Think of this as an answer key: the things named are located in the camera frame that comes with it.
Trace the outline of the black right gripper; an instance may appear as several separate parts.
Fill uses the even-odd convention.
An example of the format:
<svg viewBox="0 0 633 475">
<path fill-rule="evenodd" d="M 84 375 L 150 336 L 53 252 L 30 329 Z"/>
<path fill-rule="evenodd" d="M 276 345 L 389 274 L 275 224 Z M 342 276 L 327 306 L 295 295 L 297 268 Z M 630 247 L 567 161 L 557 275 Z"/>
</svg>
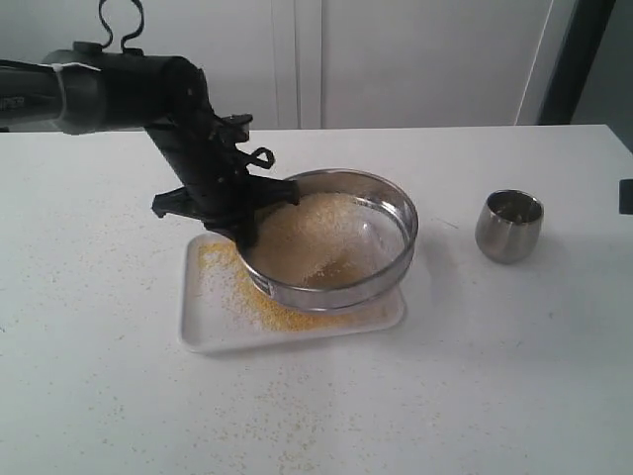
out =
<svg viewBox="0 0 633 475">
<path fill-rule="evenodd" d="M 633 180 L 619 181 L 618 211 L 620 215 L 633 215 Z"/>
</svg>

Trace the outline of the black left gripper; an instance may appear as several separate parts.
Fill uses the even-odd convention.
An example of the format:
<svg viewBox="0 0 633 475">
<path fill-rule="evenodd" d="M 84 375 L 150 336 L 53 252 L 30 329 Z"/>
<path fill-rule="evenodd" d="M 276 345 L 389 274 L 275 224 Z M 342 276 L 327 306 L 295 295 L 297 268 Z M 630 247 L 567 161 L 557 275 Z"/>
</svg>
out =
<svg viewBox="0 0 633 475">
<path fill-rule="evenodd" d="M 152 121 L 150 138 L 181 186 L 155 195 L 151 209 L 159 218 L 176 215 L 199 221 L 206 230 L 231 238 L 238 248 L 250 248 L 258 240 L 253 206 L 298 205 L 301 192 L 296 180 L 249 176 L 238 143 L 218 134 L 215 116 L 210 111 L 183 117 L 165 112 Z"/>
</svg>

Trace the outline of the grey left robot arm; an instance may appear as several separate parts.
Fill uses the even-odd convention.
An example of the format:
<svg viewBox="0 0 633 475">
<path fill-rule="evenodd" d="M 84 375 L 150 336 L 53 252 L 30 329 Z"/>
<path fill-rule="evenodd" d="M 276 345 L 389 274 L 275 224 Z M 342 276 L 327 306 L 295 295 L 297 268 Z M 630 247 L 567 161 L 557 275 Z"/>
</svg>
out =
<svg viewBox="0 0 633 475">
<path fill-rule="evenodd" d="M 42 63 L 1 62 L 2 126 L 52 121 L 74 136 L 143 129 L 182 184 L 154 197 L 154 214 L 199 221 L 245 246 L 257 240 L 259 211 L 301 197 L 294 180 L 249 172 L 275 162 L 266 147 L 238 149 L 252 120 L 218 116 L 204 71 L 182 56 L 111 53 L 76 42 Z"/>
</svg>

